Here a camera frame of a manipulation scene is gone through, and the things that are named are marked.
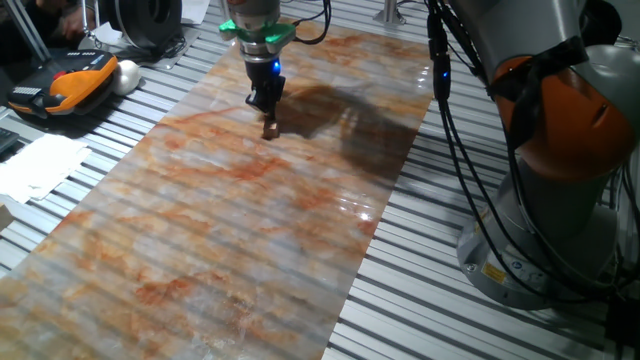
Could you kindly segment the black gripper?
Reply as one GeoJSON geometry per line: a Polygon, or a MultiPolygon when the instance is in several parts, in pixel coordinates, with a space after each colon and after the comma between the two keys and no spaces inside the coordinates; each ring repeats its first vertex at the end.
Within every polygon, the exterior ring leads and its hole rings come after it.
{"type": "Polygon", "coordinates": [[[264,125],[275,124],[277,104],[286,81],[281,75],[280,59],[275,57],[262,62],[246,61],[245,68],[251,81],[251,93],[246,97],[245,103],[261,113],[264,125]]]}

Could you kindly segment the bystander hand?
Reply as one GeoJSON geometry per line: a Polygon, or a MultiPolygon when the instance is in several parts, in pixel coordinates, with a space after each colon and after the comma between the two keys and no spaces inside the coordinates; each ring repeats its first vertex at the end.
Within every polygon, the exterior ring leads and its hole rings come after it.
{"type": "Polygon", "coordinates": [[[92,7],[78,7],[66,15],[62,23],[62,35],[66,40],[79,41],[85,36],[85,29],[96,28],[95,11],[92,7]]]}

